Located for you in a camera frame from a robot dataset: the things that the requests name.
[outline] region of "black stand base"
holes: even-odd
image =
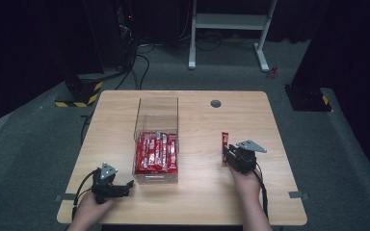
[[[331,112],[327,97],[320,90],[293,90],[285,85],[287,96],[294,111],[302,112]]]
[[[103,82],[82,83],[82,88],[78,92],[70,92],[66,87],[63,95],[55,100],[58,107],[90,107],[97,99],[98,92]]]

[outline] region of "person's left hand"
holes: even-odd
[[[103,204],[95,202],[95,194],[86,192],[83,196],[74,220],[68,227],[67,231],[72,230],[89,230],[92,225],[96,224],[116,203],[116,198],[109,198]]]

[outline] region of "box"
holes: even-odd
[[[133,175],[139,184],[178,182],[178,98],[141,98],[134,132]]]

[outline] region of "wooden table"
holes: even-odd
[[[264,175],[272,225],[303,225],[297,186],[267,95],[261,91],[105,90],[101,93],[66,193],[76,193],[84,177],[103,162],[118,169],[115,185],[134,179],[133,133],[141,97],[178,97],[178,184],[139,185],[121,198],[101,223],[237,225],[240,201],[227,167],[222,167],[222,132],[229,143],[253,140],[267,149],[256,152]],[[222,106],[214,108],[212,100]],[[89,179],[84,189],[88,189]],[[63,200],[58,221],[71,222],[72,201]]]

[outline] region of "stack of red packets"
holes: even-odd
[[[177,173],[176,134],[144,132],[137,138],[135,174]]]

